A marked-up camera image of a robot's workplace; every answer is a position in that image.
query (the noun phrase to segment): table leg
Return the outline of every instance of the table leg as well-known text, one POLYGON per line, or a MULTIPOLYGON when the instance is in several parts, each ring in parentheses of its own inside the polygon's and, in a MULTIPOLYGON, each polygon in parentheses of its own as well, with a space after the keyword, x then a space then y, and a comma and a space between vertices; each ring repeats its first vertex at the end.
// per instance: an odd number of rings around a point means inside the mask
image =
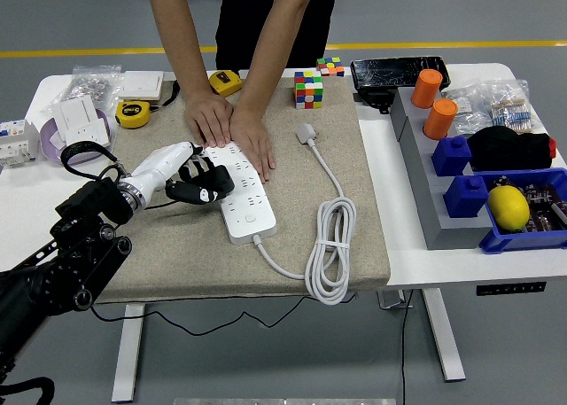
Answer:
POLYGON ((445 380, 462 381, 466 377, 441 290, 439 288, 423 288, 422 293, 445 380))
MULTIPOLYGON (((144 314, 144 308, 144 304, 128 303, 124 316, 141 316, 144 314)), ((113 402, 132 402, 134 400, 143 320, 143 318, 125 319, 122 325, 122 337, 114 377, 113 402)))

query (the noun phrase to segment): gray block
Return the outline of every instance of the gray block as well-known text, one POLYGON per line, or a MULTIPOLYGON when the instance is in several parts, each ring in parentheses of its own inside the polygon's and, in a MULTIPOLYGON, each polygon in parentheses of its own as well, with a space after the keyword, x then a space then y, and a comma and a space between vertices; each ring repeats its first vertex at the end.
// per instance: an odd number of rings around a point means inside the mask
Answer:
MULTIPOLYGON (((480 209, 477 217, 449 217, 443 195, 454 177, 437 176, 435 173, 431 155, 439 142, 423 134, 423 126, 430 110, 417 108, 411 103, 413 92, 414 88, 399 88, 390 115, 394 131, 398 130, 396 137, 406 163, 427 248, 476 248, 493 227, 490 217, 485 207, 480 209)), ((456 135, 456 130, 451 127, 447 136, 456 135)), ((470 165, 462 173, 473 175, 470 165)))

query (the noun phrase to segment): gray table mat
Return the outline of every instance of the gray table mat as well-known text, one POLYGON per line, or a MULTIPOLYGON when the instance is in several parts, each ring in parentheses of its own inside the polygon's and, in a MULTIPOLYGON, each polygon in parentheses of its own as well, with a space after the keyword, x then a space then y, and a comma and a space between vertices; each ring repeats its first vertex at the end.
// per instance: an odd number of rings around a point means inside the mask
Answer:
MULTIPOLYGON (((321 109, 295 108, 292 78, 279 82, 270 101, 264 121, 277 169, 265 190, 277 233, 263 244, 281 267, 303 274, 315 242, 317 208, 338 195, 312 151, 297 139, 298 125, 311 123, 318 133, 317 149, 358 212, 349 290, 374 290, 387 284, 390 264, 353 96, 346 78, 325 77, 323 87, 321 109)), ((236 103, 238 95, 229 101, 236 103)), ((179 97, 144 127, 120 129, 113 152, 127 170, 133 171, 155 149, 192 141, 184 107, 179 97)), ((159 191, 151 204, 168 201, 159 191)), ((100 303, 307 293, 303 281, 269 267, 254 244, 230 242, 218 203, 145 210, 120 227, 119 234, 132 240, 133 251, 100 295, 100 303)))

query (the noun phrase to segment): black mechanical arm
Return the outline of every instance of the black mechanical arm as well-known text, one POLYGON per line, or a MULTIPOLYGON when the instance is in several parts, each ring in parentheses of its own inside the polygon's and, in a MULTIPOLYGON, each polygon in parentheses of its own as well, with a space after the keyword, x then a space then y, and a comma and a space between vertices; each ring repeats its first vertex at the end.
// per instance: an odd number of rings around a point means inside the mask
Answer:
POLYGON ((97 144, 83 142, 64 150, 64 166, 91 180, 56 207, 61 219, 50 229, 53 241, 15 268, 0 273, 0 404, 4 402, 2 396, 34 387, 43 390, 38 403, 50 403, 53 384, 48 378, 13 386, 2 383, 18 354, 48 317, 89 309, 126 260, 132 243, 127 237, 117 236, 111 223, 127 223, 148 206, 151 193, 161 189, 171 199, 196 205, 223 199, 234 189, 227 169, 215 167, 202 151, 191 143, 170 145, 151 154, 129 175, 97 144), (74 155, 92 151, 113 161, 109 167, 119 173, 115 180, 104 177, 107 169, 93 176, 70 167, 74 155), (190 165, 195 166, 197 175, 191 175, 190 165), (181 181, 171 179, 174 170, 181 181), (54 258, 42 263, 56 251, 54 258))

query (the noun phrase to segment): yellow lemon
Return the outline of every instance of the yellow lemon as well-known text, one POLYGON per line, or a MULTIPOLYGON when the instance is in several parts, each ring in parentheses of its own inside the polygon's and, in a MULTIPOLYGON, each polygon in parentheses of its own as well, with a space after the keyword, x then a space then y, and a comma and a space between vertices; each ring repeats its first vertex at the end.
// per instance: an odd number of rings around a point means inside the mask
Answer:
POLYGON ((521 230, 530 218, 530 207, 524 194, 510 185, 497 186, 488 194, 488 206, 494 220, 504 230, 521 230))

